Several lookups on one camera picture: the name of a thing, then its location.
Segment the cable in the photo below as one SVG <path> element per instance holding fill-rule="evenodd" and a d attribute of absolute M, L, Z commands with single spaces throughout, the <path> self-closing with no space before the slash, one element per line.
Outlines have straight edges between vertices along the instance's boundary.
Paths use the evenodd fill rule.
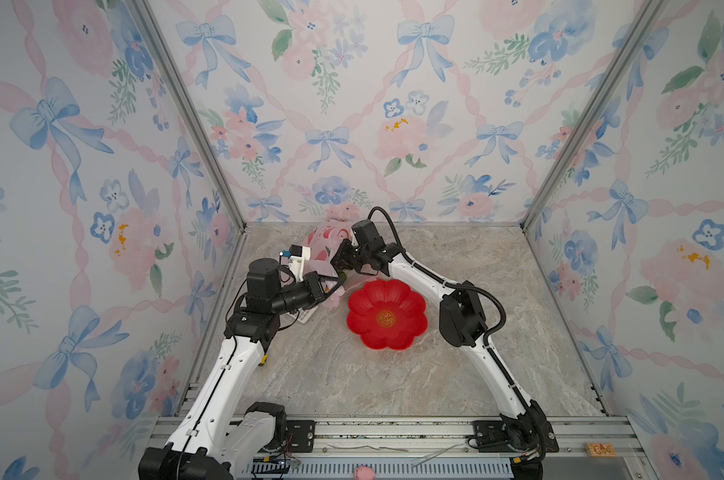
<path fill-rule="evenodd" d="M 228 307 L 228 310 L 226 311 L 226 320 L 228 320 L 228 315 L 231 313 L 231 308 L 234 306 L 234 304 L 237 302 L 237 298 L 239 297 L 239 293 L 242 292 L 242 288 L 244 287 L 244 284 L 247 283 L 247 279 L 242 280 L 242 284 L 239 286 L 239 290 L 237 290 L 237 294 L 233 296 L 233 302 L 231 302 L 231 306 Z"/>

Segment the red flower-shaped bowl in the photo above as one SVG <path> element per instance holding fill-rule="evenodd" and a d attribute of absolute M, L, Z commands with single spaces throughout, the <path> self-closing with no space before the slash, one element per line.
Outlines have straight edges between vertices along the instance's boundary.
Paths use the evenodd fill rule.
<path fill-rule="evenodd" d="M 376 280 L 349 298 L 346 323 L 370 349 L 407 350 L 425 333 L 425 300 L 398 280 Z"/>

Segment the floral wallpaper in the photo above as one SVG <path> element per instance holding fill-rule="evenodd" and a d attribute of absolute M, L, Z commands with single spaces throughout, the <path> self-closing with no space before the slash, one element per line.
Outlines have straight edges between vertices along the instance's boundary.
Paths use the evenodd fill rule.
<path fill-rule="evenodd" d="M 642 2 L 149 3 L 246 220 L 502 223 Z"/>
<path fill-rule="evenodd" d="M 724 1 L 668 2 L 584 142 L 536 256 L 660 476 L 724 479 Z"/>
<path fill-rule="evenodd" d="M 129 478 L 236 241 L 119 0 L 0 1 L 0 478 Z"/>

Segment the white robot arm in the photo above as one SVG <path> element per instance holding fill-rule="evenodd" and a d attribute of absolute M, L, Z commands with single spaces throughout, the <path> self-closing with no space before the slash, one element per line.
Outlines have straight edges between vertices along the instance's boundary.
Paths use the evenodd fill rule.
<path fill-rule="evenodd" d="M 538 403 L 517 384 L 490 338 L 505 323 L 503 306 L 472 283 L 455 283 L 418 263 L 405 252 L 386 211 L 376 206 L 370 216 L 375 211 L 386 216 L 396 242 L 386 244 L 375 224 L 369 218 L 362 220 L 352 227 L 353 241 L 341 244 L 332 259 L 333 266 L 337 271 L 360 273 L 367 266 L 407 283 L 439 306 L 439 331 L 448 343 L 466 354 L 487 383 L 499 404 L 505 444 L 519 452 L 516 462 L 539 462 L 545 456 L 544 432 L 550 424 Z M 291 246 L 285 253 L 292 260 L 288 265 L 269 258 L 250 264 L 247 293 L 235 300 L 233 314 L 226 321 L 226 339 L 212 372 L 165 447 L 146 449 L 138 466 L 141 480 L 231 480 L 230 472 L 241 470 L 261 449 L 277 456 L 284 451 L 288 440 L 284 407 L 258 402 L 238 425 L 231 425 L 231 418 L 247 381 L 279 331 L 280 314 L 299 308 L 309 310 L 341 285 L 338 277 L 305 274 L 302 266 L 309 257 L 306 250 Z M 280 282 L 282 273 L 293 278 L 285 287 Z M 334 287 L 328 289 L 328 283 L 334 283 Z M 491 328 L 485 323 L 479 294 L 491 300 L 500 313 L 498 324 Z"/>

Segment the marble floor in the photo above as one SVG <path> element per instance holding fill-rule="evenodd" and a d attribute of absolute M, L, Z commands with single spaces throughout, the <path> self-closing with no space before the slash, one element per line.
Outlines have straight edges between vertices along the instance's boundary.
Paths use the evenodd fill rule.
<path fill-rule="evenodd" d="M 381 235 L 393 241 L 385 222 Z M 495 294 L 508 321 L 493 335 L 520 384 L 549 416 L 600 416 L 578 353 L 545 280 L 518 227 L 397 226 L 407 251 L 457 281 L 471 280 Z M 276 257 L 305 241 L 311 225 L 257 225 L 247 240 L 234 285 L 247 265 Z M 335 309 L 319 307 L 272 341 L 268 361 L 253 374 L 239 402 L 276 402 L 294 415 L 494 416 L 498 409 L 465 355 L 439 334 L 438 309 L 428 304 L 428 331 L 403 352 L 369 350 L 346 325 L 347 293 Z M 485 305 L 488 324 L 497 319 Z M 206 378 L 223 339 L 218 322 L 202 368 Z"/>

